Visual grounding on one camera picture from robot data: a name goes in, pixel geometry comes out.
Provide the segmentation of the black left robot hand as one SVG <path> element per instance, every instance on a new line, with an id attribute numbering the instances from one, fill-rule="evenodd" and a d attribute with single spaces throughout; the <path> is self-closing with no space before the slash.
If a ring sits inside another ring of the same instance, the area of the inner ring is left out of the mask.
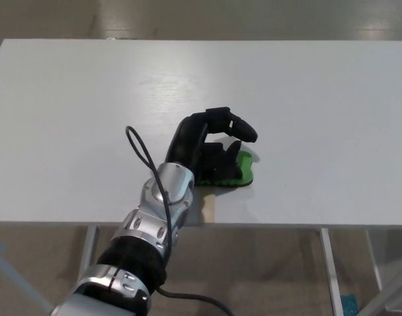
<path id="1" fill-rule="evenodd" d="M 208 134 L 225 133 L 236 140 L 225 149 L 206 142 Z M 241 144 L 254 143 L 258 134 L 228 107 L 207 109 L 185 117 L 177 127 L 165 161 L 178 163 L 194 174 L 197 186 L 239 188 L 252 184 L 252 155 Z"/>

